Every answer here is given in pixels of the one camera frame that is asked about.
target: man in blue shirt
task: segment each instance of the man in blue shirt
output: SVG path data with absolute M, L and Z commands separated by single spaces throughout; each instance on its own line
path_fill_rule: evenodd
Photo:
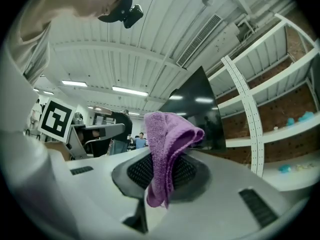
M 131 138 L 135 143 L 136 149 L 141 149 L 146 146 L 147 141 L 144 139 L 144 133 L 140 132 L 139 138 Z

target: ceiling light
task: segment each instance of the ceiling light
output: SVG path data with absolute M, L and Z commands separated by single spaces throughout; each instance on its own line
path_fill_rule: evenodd
M 77 81 L 67 81 L 67 80 L 62 80 L 62 83 L 66 86 L 82 86 L 82 87 L 87 87 L 87 84 L 85 82 L 77 82 Z
M 196 98 L 195 101 L 199 103 L 212 103 L 214 100 L 212 98 Z
M 181 100 L 183 99 L 182 96 L 178 96 L 178 95 L 172 95 L 169 100 L 175 100 L 175 101 L 178 101 L 178 100 Z
M 143 91 L 131 90 L 131 89 L 122 88 L 122 87 L 116 87 L 116 86 L 112 86 L 112 89 L 113 89 L 114 91 L 123 92 L 123 93 L 127 93 L 127 94 L 135 94 L 135 95 L 141 95 L 141 96 L 148 96 L 148 93 L 147 93 L 147 92 L 143 92 Z

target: air vent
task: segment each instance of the air vent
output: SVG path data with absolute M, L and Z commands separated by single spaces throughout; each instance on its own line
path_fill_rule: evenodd
M 268 226 L 278 218 L 253 189 L 244 189 L 239 192 L 239 195 L 262 228 Z
M 72 173 L 72 175 L 77 175 L 77 174 L 83 174 L 92 170 L 93 168 L 91 166 L 85 166 L 85 167 L 71 169 L 70 172 Z
M 219 25 L 221 21 L 222 19 L 218 15 L 214 14 L 206 22 L 206 24 L 204 24 L 204 26 L 201 28 L 198 34 L 193 38 L 193 40 L 190 42 L 188 47 L 181 54 L 178 61 L 176 62 L 180 67 L 182 67 L 188 61 L 188 59 L 192 56 L 192 54 L 194 54 L 194 52 L 199 48 L 199 46 L 210 35 L 210 33 Z

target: white metal shelving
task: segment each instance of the white metal shelving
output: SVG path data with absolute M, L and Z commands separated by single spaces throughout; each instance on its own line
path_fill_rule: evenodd
M 221 61 L 224 66 L 212 75 L 209 81 L 216 98 L 234 90 L 239 92 L 238 96 L 218 105 L 222 118 L 245 112 L 248 120 L 250 136 L 227 139 L 227 148 L 251 146 L 251 170 L 278 190 L 290 191 L 305 188 L 317 182 L 320 176 L 320 152 L 265 164 L 264 144 L 298 135 L 320 125 L 320 112 L 317 112 L 314 117 L 303 122 L 297 122 L 292 126 L 263 132 L 258 107 L 278 99 L 304 84 L 307 84 L 310 90 L 313 90 L 314 81 L 309 80 L 308 72 L 313 66 L 313 60 L 320 56 L 320 47 L 318 45 L 319 41 L 314 42 L 297 25 L 281 15 L 276 14 L 276 16 L 281 20 L 280 23 L 234 60 L 231 60 L 228 56 L 222 58 Z M 307 41 L 313 46 L 313 49 L 306 50 L 303 57 L 297 61 L 292 61 L 291 65 L 282 72 L 249 89 L 247 85 L 249 81 L 291 58 L 287 53 L 286 26 L 290 26 L 298 32 L 303 40 L 304 47 L 306 46 L 305 41 Z M 313 98 L 317 111 L 319 111 L 317 98 Z M 287 174 L 278 170 L 281 165 L 296 166 L 299 163 L 316 166 Z
M 281 173 L 279 167 L 289 165 L 290 172 Z M 279 191 L 293 191 L 310 187 L 320 179 L 320 152 L 286 161 L 268 162 L 262 178 Z

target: black monitor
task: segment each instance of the black monitor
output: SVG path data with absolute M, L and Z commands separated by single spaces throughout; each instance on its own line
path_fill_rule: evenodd
M 226 151 L 220 112 L 202 66 L 179 89 L 171 93 L 160 111 L 176 113 L 204 130 L 203 140 L 190 148 L 212 153 Z

